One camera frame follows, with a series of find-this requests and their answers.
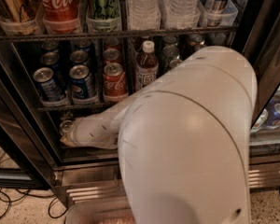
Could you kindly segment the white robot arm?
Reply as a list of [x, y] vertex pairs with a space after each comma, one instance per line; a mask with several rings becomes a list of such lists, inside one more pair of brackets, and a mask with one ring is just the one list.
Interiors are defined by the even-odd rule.
[[118, 139], [137, 224], [250, 224], [249, 135], [255, 72], [239, 52], [200, 49], [106, 111], [75, 120], [66, 144]]

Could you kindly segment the white and tan gripper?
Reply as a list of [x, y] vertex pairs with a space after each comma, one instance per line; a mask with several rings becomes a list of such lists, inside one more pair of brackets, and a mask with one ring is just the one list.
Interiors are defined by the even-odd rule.
[[71, 141], [69, 141], [69, 140], [67, 139], [67, 137], [66, 137], [65, 135], [63, 135], [63, 136], [61, 137], [60, 141], [61, 141], [64, 145], [66, 145], [66, 146], [68, 146], [68, 147], [74, 147], [74, 146], [75, 146]]

